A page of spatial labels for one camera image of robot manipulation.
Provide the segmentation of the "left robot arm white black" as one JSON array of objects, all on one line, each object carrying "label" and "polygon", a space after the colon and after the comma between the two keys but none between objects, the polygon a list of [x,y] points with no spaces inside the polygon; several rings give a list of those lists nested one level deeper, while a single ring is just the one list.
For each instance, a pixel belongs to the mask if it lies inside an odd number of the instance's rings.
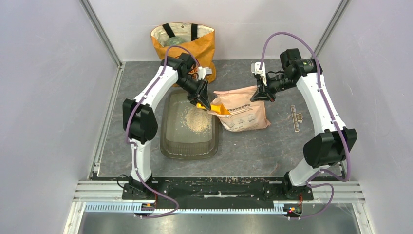
[{"label": "left robot arm white black", "polygon": [[153,186],[147,181],[152,176],[151,141],[158,131],[155,110],[168,89],[177,84],[187,92],[191,104],[199,103],[210,109],[208,81],[205,78],[211,74],[210,68],[198,65],[188,53],[182,53],[177,58],[167,56],[146,88],[135,98],[123,101],[123,125],[132,157],[132,170],[125,187],[127,192],[141,199],[152,195]]}]

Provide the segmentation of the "grey translucent litter box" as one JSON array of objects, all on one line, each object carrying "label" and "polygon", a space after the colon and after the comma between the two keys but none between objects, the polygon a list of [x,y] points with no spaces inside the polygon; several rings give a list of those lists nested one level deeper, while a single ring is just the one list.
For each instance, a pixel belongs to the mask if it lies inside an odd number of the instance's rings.
[{"label": "grey translucent litter box", "polygon": [[195,133],[183,126],[181,115],[185,107],[195,107],[187,100],[184,90],[172,91],[165,100],[163,109],[160,151],[169,158],[200,160],[216,154],[219,144],[220,122],[212,116],[210,130]]}]

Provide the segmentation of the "orange plastic scoop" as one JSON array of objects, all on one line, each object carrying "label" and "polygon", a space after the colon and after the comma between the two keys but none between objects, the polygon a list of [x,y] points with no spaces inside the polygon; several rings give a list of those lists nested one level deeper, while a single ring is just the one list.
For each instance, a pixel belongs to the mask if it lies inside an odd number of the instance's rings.
[{"label": "orange plastic scoop", "polygon": [[212,101],[210,107],[210,111],[216,113],[217,115],[230,115],[229,110],[223,105],[220,97],[216,97]]}]

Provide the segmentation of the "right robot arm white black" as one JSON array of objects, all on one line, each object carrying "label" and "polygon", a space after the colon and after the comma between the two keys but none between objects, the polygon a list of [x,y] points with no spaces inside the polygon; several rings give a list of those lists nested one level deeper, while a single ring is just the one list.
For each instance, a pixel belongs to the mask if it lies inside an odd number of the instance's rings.
[{"label": "right robot arm white black", "polygon": [[310,199],[310,181],[347,159],[357,140],[357,132],[339,117],[326,89],[321,66],[315,59],[302,58],[297,48],[282,52],[280,59],[282,70],[278,72],[267,72],[264,62],[251,65],[257,91],[250,100],[274,102],[276,93],[298,88],[309,110],[315,135],[304,145],[303,159],[298,166],[285,173],[276,188],[267,189],[266,196]]}]

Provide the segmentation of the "torn bag top strip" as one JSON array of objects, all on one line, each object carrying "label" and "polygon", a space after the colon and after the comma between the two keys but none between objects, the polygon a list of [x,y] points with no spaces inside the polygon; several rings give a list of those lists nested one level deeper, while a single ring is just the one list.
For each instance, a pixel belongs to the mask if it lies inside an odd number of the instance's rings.
[{"label": "torn bag top strip", "polygon": [[303,116],[301,113],[297,113],[295,105],[291,105],[290,108],[291,108],[291,113],[292,113],[294,131],[299,132],[300,123],[302,123],[303,121]]}]

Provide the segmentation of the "pink litter bag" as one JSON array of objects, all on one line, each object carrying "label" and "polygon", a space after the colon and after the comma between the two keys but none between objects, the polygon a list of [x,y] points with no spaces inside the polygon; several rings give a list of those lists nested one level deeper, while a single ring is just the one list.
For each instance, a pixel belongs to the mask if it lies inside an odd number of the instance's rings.
[{"label": "pink litter bag", "polygon": [[217,97],[211,105],[222,104],[230,114],[219,115],[214,111],[208,111],[208,113],[217,116],[223,127],[231,132],[265,129],[271,123],[266,118],[264,102],[250,100],[256,91],[256,86],[230,91],[214,91]]}]

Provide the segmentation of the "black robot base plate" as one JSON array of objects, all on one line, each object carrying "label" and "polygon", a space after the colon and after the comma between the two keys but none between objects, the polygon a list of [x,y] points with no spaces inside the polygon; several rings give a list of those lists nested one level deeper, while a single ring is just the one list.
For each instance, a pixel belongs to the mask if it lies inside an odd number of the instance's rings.
[{"label": "black robot base plate", "polygon": [[314,199],[312,189],[290,186],[283,177],[151,177],[146,182],[148,196],[127,192],[127,183],[123,200],[155,200],[158,209],[175,208],[177,204],[182,210],[272,208],[275,201]]}]

